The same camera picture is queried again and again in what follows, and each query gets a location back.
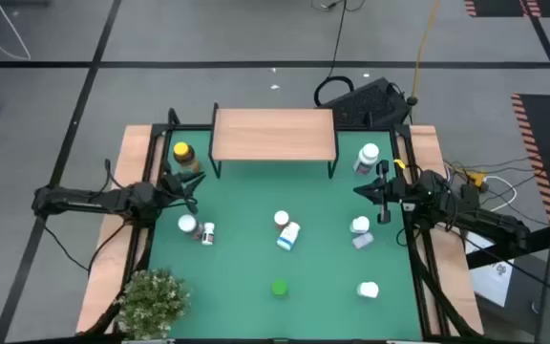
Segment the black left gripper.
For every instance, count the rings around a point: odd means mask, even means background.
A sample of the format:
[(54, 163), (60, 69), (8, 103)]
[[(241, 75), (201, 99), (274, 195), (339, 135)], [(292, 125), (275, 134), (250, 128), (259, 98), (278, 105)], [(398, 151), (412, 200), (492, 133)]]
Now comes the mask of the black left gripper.
[[(183, 172), (181, 182), (184, 184), (199, 184), (205, 178), (204, 172)], [(184, 198), (180, 181), (171, 174), (164, 174), (157, 182), (157, 192), (161, 209), (186, 205), (192, 214), (197, 214), (197, 200)]]

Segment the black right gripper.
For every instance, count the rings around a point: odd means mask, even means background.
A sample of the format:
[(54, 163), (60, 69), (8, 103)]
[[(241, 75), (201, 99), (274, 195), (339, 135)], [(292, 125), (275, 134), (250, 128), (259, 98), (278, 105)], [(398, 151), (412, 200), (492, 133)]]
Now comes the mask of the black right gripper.
[(380, 204), (381, 210), (377, 215), (379, 224), (388, 224), (391, 221), (391, 212), (389, 203), (412, 203), (412, 184), (408, 184), (404, 177), (395, 177), (391, 181), (388, 180), (390, 171), (389, 162), (386, 160), (380, 161), (375, 166), (377, 178), (375, 183), (368, 183), (357, 186), (353, 191), (366, 198), (373, 204)]

